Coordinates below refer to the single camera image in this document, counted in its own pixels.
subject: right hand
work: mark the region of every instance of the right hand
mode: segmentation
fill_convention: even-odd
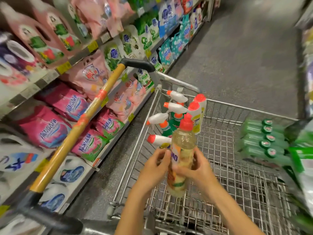
[[[192,170],[178,165],[173,165],[172,169],[180,176],[191,178],[202,193],[210,193],[210,191],[213,190],[213,185],[219,184],[217,178],[214,175],[209,161],[204,157],[198,147],[195,147],[194,158],[196,162]]]

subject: yellow price tag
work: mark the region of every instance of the yellow price tag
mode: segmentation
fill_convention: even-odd
[[[146,52],[147,58],[149,58],[151,56],[151,54],[152,54],[149,49],[146,49],[145,52]]]
[[[98,47],[99,46],[98,46],[97,42],[94,40],[94,41],[92,41],[91,44],[88,45],[88,50],[91,53],[91,52],[95,51]]]
[[[128,121],[131,122],[135,118],[134,114],[131,113],[128,117]]]
[[[103,108],[103,107],[105,106],[105,104],[108,103],[108,101],[109,101],[109,98],[106,97],[106,98],[103,100],[103,102],[101,103],[101,107]]]
[[[60,65],[59,67],[57,67],[57,71],[60,74],[65,73],[66,71],[70,70],[72,68],[72,65],[69,63],[69,61],[67,61],[66,63]]]
[[[44,167],[49,163],[49,161],[45,158],[42,160],[42,162],[37,166],[37,168],[34,170],[35,172],[41,173]]]
[[[123,82],[126,82],[128,80],[128,75],[127,73],[125,73],[123,76],[122,76],[122,81]]]
[[[9,205],[1,205],[0,206],[0,217],[10,208]]]

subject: store aisle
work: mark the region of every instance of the store aisle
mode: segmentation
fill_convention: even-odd
[[[222,0],[170,75],[201,87],[209,98],[296,117],[292,26],[298,9],[297,0]],[[133,120],[67,215],[105,219],[147,110]]]

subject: metal wire basket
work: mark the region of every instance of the metal wire basket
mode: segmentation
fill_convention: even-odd
[[[199,93],[194,86],[158,73],[161,80],[183,86],[184,89]],[[157,112],[165,112],[160,102],[169,101],[162,85],[155,90],[147,118]],[[194,96],[186,95],[189,104]],[[207,110],[201,132],[197,135],[198,147],[210,161],[219,182],[237,201],[245,213],[265,234],[296,234],[287,218],[292,208],[288,203],[286,186],[281,183],[276,172],[261,166],[236,160],[234,144],[245,119],[271,118],[280,125],[289,125],[295,119],[253,110],[224,102],[207,99]],[[142,127],[125,173],[111,203],[115,213],[122,210],[129,190],[136,182],[144,163],[155,148],[147,142],[149,134],[162,134],[158,126]],[[153,212],[153,227],[169,234],[228,234],[217,208],[206,202],[197,187],[190,182],[183,198],[175,198],[166,189],[166,176],[155,187],[147,201],[146,211]]]

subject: green bottle cap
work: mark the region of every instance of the green bottle cap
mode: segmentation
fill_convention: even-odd
[[[259,145],[263,149],[268,149],[271,146],[271,143],[267,140],[263,140],[259,142]]]
[[[265,134],[272,133],[272,131],[273,131],[273,128],[270,126],[263,126],[263,128],[262,128],[262,132]]]
[[[269,119],[265,119],[265,120],[262,120],[262,124],[264,126],[272,126],[273,124],[273,121],[269,120]]]
[[[265,150],[265,155],[269,158],[275,158],[277,156],[277,153],[275,149],[267,149]]]
[[[275,142],[276,138],[272,135],[266,134],[264,137],[266,140],[270,141],[270,142]]]

